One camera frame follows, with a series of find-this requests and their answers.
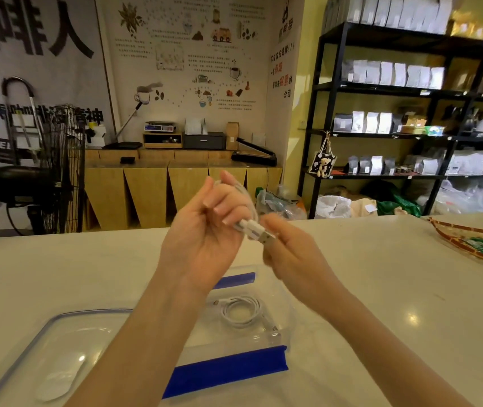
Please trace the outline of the black box appliance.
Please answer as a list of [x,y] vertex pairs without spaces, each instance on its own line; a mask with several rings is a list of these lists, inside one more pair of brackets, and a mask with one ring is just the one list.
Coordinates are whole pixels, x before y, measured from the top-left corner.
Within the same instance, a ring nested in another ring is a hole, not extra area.
[[223,132],[208,132],[207,134],[182,134],[182,144],[185,150],[226,150],[226,138]]

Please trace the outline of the hanging teddy bear bag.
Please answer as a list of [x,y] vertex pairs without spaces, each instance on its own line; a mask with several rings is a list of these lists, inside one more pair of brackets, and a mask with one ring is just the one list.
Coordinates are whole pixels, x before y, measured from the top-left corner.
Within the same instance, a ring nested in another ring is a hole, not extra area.
[[315,152],[307,172],[314,174],[317,178],[329,179],[336,160],[337,156],[333,154],[331,147],[331,131],[326,131],[320,150]]

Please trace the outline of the small wooden shelf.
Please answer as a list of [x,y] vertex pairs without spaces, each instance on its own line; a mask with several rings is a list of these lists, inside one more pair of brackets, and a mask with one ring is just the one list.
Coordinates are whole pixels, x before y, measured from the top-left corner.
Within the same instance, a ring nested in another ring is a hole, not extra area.
[[143,133],[143,147],[146,149],[182,149],[183,135],[145,131]]

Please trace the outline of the clear plastic bags heap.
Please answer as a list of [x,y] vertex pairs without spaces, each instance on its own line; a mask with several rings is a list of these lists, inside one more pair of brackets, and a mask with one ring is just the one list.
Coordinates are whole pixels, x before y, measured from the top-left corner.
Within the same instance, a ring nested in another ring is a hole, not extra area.
[[483,179],[445,179],[434,200],[432,214],[483,213]]

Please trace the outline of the row of gold bags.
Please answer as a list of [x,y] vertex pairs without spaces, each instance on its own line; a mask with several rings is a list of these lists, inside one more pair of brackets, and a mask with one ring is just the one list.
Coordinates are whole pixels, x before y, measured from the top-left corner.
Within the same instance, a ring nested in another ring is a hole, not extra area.
[[470,12],[454,11],[448,21],[446,34],[449,36],[483,40],[483,21]]

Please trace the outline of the woven bamboo tray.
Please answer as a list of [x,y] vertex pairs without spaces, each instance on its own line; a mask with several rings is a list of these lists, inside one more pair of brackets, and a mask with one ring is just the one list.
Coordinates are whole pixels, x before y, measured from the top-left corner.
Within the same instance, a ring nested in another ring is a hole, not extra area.
[[483,260],[483,254],[475,250],[473,247],[465,244],[462,239],[471,237],[483,238],[483,229],[475,228],[463,225],[455,225],[448,222],[436,220],[434,218],[427,218],[427,221],[431,223],[435,231],[445,241],[450,243],[455,248],[459,249],[463,253],[468,254],[474,258]]

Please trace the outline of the black floor fan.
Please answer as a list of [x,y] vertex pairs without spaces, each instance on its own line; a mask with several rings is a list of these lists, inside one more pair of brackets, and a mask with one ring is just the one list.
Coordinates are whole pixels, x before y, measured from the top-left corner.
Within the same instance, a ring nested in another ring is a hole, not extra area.
[[87,124],[71,104],[55,106],[43,125],[42,166],[33,164],[18,138],[21,165],[0,167],[0,202],[26,208],[35,235],[79,233],[85,204],[85,141]]

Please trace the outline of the person's right hand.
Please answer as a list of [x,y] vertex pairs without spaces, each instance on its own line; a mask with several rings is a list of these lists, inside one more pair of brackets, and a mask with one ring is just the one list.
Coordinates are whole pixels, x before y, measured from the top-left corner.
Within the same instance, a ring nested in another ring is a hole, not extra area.
[[286,245],[276,237],[264,245],[263,261],[297,300],[327,317],[339,306],[345,288],[313,237],[294,227],[295,237]]

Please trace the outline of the person's left forearm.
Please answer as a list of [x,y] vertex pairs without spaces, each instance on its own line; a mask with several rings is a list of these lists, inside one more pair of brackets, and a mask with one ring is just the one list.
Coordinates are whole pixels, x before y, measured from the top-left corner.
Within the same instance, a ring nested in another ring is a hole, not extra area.
[[64,407],[157,407],[220,274],[156,271]]

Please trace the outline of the black heat sealer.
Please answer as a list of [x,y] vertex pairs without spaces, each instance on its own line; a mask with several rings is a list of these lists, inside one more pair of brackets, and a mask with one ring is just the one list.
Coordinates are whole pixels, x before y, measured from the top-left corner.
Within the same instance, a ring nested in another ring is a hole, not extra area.
[[231,154],[233,162],[249,163],[263,165],[265,167],[275,168],[278,165],[276,154],[262,146],[250,143],[240,137],[237,138],[237,143],[248,147],[250,150],[235,150]]

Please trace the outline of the green plastic bag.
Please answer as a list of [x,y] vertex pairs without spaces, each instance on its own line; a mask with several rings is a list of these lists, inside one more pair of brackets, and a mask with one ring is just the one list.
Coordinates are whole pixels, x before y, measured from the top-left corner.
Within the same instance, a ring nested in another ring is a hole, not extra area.
[[376,201],[379,216],[389,215],[412,215],[421,218],[422,211],[418,204],[415,204],[401,195],[393,194],[392,201]]

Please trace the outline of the illustrated wall poster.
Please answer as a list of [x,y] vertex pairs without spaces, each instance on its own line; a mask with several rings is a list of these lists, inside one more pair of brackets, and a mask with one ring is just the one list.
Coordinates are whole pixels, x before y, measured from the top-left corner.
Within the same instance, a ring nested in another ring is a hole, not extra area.
[[115,130],[146,122],[239,124],[263,143],[273,0],[96,0]]

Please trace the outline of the person's right forearm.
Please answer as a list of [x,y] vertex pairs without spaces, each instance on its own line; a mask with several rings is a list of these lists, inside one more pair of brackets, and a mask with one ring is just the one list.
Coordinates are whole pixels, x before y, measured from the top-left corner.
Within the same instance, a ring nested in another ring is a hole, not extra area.
[[474,407],[341,285],[300,301],[349,344],[392,407]]

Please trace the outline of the row of white coffee bags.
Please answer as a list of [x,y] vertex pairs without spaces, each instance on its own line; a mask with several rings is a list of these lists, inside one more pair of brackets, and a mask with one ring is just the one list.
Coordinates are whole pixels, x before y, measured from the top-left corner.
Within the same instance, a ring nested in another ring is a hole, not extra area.
[[445,34],[454,0],[327,0],[321,34],[345,22]]
[[341,81],[374,86],[440,90],[445,72],[445,67],[399,62],[345,60],[341,63]]
[[402,115],[386,112],[337,113],[332,131],[363,134],[399,134],[402,130]]

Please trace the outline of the silver step ladder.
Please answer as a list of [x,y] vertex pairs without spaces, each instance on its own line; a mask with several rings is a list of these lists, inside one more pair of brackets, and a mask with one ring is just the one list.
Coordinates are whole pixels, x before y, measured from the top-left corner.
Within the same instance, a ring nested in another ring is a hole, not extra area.
[[[28,93],[30,100],[30,114],[24,114],[23,109],[11,105],[9,100],[9,87],[16,83],[22,84]],[[14,165],[21,165],[21,156],[18,147],[18,138],[24,137],[26,150],[30,153],[33,164],[36,167],[42,166],[41,153],[44,150],[43,124],[37,114],[35,105],[35,94],[31,84],[18,76],[5,77],[1,83],[1,94],[5,106],[5,127]]]

